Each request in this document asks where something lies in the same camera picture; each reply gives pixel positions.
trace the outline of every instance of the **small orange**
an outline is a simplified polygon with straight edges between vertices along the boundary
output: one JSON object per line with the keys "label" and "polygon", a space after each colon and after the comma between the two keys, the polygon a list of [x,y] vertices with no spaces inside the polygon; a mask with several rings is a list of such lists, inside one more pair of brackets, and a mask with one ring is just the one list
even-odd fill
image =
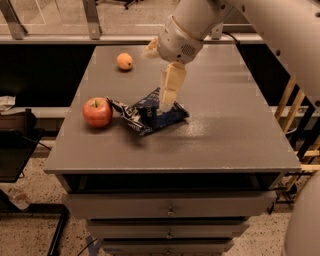
{"label": "small orange", "polygon": [[133,59],[128,53],[121,53],[117,57],[118,67],[122,70],[130,70],[133,66]]}

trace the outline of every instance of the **red apple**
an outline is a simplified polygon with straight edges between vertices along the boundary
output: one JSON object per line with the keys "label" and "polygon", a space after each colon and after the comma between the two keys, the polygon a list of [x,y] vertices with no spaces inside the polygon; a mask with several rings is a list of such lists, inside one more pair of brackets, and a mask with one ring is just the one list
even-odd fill
{"label": "red apple", "polygon": [[88,100],[82,109],[86,122],[92,127],[104,127],[112,119],[112,106],[105,98],[95,97]]}

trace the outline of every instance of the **drawer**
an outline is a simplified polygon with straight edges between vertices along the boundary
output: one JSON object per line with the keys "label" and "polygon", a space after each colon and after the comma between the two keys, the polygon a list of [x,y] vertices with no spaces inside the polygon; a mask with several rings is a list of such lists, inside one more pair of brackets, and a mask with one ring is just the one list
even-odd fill
{"label": "drawer", "polygon": [[63,203],[85,219],[210,218],[260,215],[275,199],[274,191],[67,194]]}
{"label": "drawer", "polygon": [[188,240],[104,240],[102,248],[110,254],[131,253],[223,253],[232,246],[232,240],[188,239]]}
{"label": "drawer", "polygon": [[232,238],[249,224],[239,220],[147,219],[87,221],[87,228],[99,238]]}

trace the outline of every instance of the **terrazzo floor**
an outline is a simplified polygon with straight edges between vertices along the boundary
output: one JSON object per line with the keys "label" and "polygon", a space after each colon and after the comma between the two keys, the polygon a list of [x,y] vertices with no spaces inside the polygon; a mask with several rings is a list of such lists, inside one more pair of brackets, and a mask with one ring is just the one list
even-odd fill
{"label": "terrazzo floor", "polygon": [[[179,0],[144,0],[129,9],[125,1],[104,0],[97,6],[103,35],[155,35]],[[30,35],[88,35],[82,0],[12,0]],[[0,12],[0,35],[10,34]]]}
{"label": "terrazzo floor", "polygon": [[[65,193],[54,175],[43,172],[46,153],[34,154],[28,161],[24,178],[14,184],[0,184],[0,188],[7,192],[9,188],[21,188],[28,195],[32,203],[61,203]],[[271,215],[249,219],[250,227],[244,234],[234,239],[234,246],[223,256],[274,256],[280,255],[285,231],[291,216],[292,207],[276,205]],[[1,256],[40,256],[47,255],[51,239],[58,223],[58,215],[41,214],[0,214],[0,255]],[[61,256],[78,255],[91,241],[90,233],[82,219],[70,217],[60,241]],[[106,255],[94,243],[80,255]]]}

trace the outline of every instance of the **snack bag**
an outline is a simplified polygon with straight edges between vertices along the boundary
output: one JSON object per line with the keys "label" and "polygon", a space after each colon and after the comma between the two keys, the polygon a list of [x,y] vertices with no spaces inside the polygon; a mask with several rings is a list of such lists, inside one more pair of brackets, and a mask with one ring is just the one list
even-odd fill
{"label": "snack bag", "polygon": [[188,112],[178,102],[174,103],[170,111],[161,112],[159,92],[160,88],[157,88],[133,106],[109,98],[108,100],[132,129],[140,135],[146,135],[189,117]]}

